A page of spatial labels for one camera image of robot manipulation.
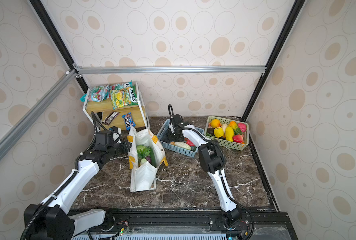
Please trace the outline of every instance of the light green plastic basket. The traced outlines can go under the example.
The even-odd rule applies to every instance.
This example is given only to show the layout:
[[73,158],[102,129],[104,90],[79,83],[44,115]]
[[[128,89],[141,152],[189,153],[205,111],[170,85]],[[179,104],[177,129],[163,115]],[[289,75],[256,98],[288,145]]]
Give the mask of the light green plastic basket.
[[[224,123],[229,124],[231,121],[234,121],[236,123],[239,122],[239,121],[235,121],[235,120],[231,120],[231,119],[227,119],[227,118],[209,116],[207,118],[206,126],[204,128],[205,129],[204,130],[204,135],[205,136],[206,136],[206,133],[207,133],[207,128],[209,126],[209,122],[211,122],[213,119],[218,119],[221,122],[221,124],[224,124]],[[216,137],[209,137],[209,136],[206,136],[206,137],[209,137],[211,139],[216,139],[219,142],[219,145],[221,145],[221,146],[242,151],[249,144],[249,125],[247,123],[245,123],[245,122],[242,122],[242,123],[246,124],[246,132],[242,133],[243,134],[243,140],[244,140],[245,144],[237,143],[237,142],[230,142],[230,141],[219,139],[219,138],[216,138]]]

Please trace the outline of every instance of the blue basket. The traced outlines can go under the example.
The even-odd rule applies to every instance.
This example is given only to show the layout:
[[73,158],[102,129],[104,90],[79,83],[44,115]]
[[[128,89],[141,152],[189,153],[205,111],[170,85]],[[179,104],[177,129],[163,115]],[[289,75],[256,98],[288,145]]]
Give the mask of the blue basket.
[[[158,134],[156,135],[159,139],[159,141],[161,142],[162,146],[165,148],[165,149],[168,149],[168,150],[171,150],[171,151],[174,151],[174,152],[179,152],[183,155],[186,155],[186,156],[189,156],[189,157],[194,157],[195,156],[195,153],[198,151],[198,147],[197,149],[195,149],[195,151],[190,151],[190,150],[187,150],[187,149],[184,149],[184,148],[181,148],[181,147],[177,147],[177,146],[174,146],[174,145],[171,145],[170,143],[166,143],[166,142],[163,142],[161,141],[161,138],[166,134],[166,131],[168,130],[169,128],[169,124],[170,124],[170,119],[167,119],[165,121],[165,123],[163,124],[163,126],[161,127],[161,129],[159,130]],[[202,128],[198,128],[198,127],[195,127],[200,133],[204,133],[204,130]]]

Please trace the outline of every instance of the marble countertop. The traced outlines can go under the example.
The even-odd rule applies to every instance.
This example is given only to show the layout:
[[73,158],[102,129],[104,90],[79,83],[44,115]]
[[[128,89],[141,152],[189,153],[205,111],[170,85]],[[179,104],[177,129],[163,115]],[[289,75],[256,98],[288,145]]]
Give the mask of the marble countertop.
[[[151,117],[151,131],[157,134],[166,119]],[[200,128],[204,128],[207,121],[207,117],[184,119]],[[222,150],[226,156],[225,175],[234,199],[245,206],[268,206],[250,148],[246,146],[238,151],[222,147]],[[219,207],[213,182],[201,169],[198,153],[192,158],[166,149],[166,158],[169,165],[162,164],[159,168],[155,190],[130,192],[128,157],[117,157],[87,183],[72,208]]]

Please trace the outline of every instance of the plastic basket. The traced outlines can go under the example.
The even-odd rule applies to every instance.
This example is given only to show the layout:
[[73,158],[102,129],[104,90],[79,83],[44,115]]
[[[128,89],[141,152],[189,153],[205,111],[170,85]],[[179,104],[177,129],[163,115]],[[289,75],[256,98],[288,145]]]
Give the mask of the plastic basket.
[[[171,150],[171,151],[174,151],[174,152],[179,152],[183,155],[186,155],[186,156],[189,156],[189,157],[194,157],[195,156],[195,153],[198,151],[198,148],[195,149],[195,151],[190,151],[190,150],[187,150],[187,149],[184,149],[184,148],[181,148],[181,147],[177,147],[177,146],[174,146],[170,143],[166,143],[166,142],[163,142],[161,141],[162,137],[166,134],[166,131],[168,130],[169,128],[169,124],[170,124],[170,119],[167,119],[163,126],[161,127],[161,129],[159,130],[158,134],[156,135],[159,139],[159,141],[161,142],[162,146],[165,148],[165,149],[168,149],[168,150]],[[198,127],[195,127],[200,133],[204,133],[204,130],[202,128],[198,128]]]
[[[206,122],[206,130],[204,132],[205,136],[206,136],[206,133],[207,133],[207,126],[209,126],[209,122],[211,122],[213,119],[218,119],[221,122],[221,124],[224,124],[224,123],[229,124],[231,121],[234,121],[236,123],[239,122],[239,121],[235,121],[235,120],[231,120],[231,119],[227,119],[227,118],[209,116],[207,118],[207,122]],[[209,136],[206,136],[206,137],[211,138],[211,139],[216,139],[219,142],[219,145],[221,145],[221,146],[242,151],[249,144],[249,125],[247,123],[245,123],[245,122],[242,122],[242,123],[246,124],[246,132],[242,133],[243,134],[243,140],[244,140],[245,144],[237,143],[237,142],[230,142],[230,141],[219,139],[219,138],[216,138],[216,137],[209,137]]]

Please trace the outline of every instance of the wall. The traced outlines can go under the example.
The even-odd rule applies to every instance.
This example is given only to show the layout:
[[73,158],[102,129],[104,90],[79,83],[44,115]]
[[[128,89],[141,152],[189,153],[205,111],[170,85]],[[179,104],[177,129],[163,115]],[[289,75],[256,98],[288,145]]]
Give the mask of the wall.
[[46,0],[79,66],[265,65],[294,0]]
[[356,1],[307,3],[248,122],[298,238],[356,240]]
[[0,139],[68,69],[24,0],[0,1]]
[[241,116],[260,73],[85,74],[91,86],[139,82],[149,116]]
[[[0,139],[64,74],[65,64],[24,1],[0,1]],[[93,137],[73,80],[0,161],[0,240],[70,173]]]

